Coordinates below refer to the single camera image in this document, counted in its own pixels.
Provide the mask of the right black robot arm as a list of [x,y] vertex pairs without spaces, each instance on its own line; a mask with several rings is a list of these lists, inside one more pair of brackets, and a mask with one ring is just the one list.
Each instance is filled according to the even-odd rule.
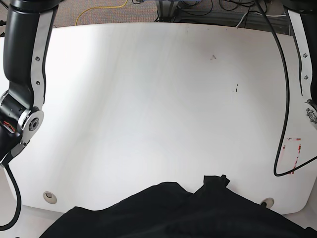
[[57,0],[12,0],[4,37],[9,88],[0,98],[0,165],[20,154],[39,130],[44,112],[45,63]]

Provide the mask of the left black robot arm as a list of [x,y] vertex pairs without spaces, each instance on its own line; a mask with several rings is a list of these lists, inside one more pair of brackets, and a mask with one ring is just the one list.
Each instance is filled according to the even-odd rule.
[[305,115],[317,127],[317,2],[283,0],[299,58],[299,83]]

